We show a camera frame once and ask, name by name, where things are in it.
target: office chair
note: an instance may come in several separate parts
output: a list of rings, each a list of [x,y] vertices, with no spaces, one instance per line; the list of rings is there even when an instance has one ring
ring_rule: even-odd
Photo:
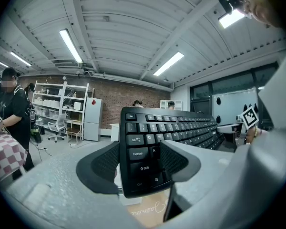
[[[48,140],[50,140],[50,138],[52,138],[52,137],[55,137],[55,143],[57,143],[58,137],[62,138],[63,140],[65,139],[61,135],[61,131],[66,129],[66,117],[67,117],[67,114],[60,114],[56,120],[56,123],[48,122],[49,129],[51,131],[56,132],[55,135],[49,136]]]

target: black t-shirt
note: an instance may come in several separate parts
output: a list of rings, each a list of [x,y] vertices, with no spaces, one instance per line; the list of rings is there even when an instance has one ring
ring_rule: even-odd
[[[12,115],[22,117],[15,125],[7,127],[7,130],[24,148],[28,148],[30,141],[30,106],[25,91],[19,89],[20,87],[17,88],[17,86],[10,93],[1,94],[0,116],[3,120]]]

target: backpack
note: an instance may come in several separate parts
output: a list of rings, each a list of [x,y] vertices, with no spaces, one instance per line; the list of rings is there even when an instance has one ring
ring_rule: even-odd
[[[22,86],[17,86],[15,91],[14,91],[14,95],[16,95],[16,92],[19,90],[24,90],[24,89],[22,88]],[[31,121],[31,125],[32,125],[36,122],[36,113],[35,113],[34,107],[33,107],[32,103],[30,102],[29,98],[28,97],[26,97],[26,98],[28,101],[28,108],[27,108],[27,111],[25,112],[25,114],[30,117],[30,121]]]

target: black keyboard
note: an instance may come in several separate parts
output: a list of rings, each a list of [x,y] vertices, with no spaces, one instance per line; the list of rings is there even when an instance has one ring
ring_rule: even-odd
[[[120,170],[126,198],[170,186],[160,162],[161,140],[216,150],[224,140],[211,115],[168,109],[124,107],[120,122]]]

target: fluorescent light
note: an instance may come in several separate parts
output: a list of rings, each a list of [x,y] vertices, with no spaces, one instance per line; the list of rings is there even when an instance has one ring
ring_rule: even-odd
[[[184,55],[180,52],[176,53],[169,61],[167,61],[159,70],[156,71],[156,76],[161,75],[164,71],[166,71],[169,67],[171,67],[174,63],[182,59]]]
[[[24,59],[22,59],[21,57],[19,57],[17,54],[15,54],[14,52],[10,52],[11,55],[13,55],[15,58],[19,59],[21,62],[24,62],[27,66],[32,66],[30,63],[26,62]]]
[[[236,21],[242,19],[244,17],[244,14],[242,14],[238,10],[233,10],[232,14],[227,14],[224,17],[219,19],[219,22],[222,24],[224,28],[227,28],[228,26],[232,25]]]
[[[77,61],[77,63],[82,63],[82,59],[81,59],[80,55],[77,53],[75,46],[74,46],[74,44],[70,38],[70,35],[69,35],[67,29],[60,31],[59,33],[60,33],[63,41],[65,42],[65,44],[69,48],[70,52],[72,53],[73,57]]]
[[[6,67],[6,68],[8,68],[9,66],[7,66],[6,64],[4,64],[4,63],[1,63],[0,62],[0,64],[2,65],[2,66],[4,66],[4,67]]]

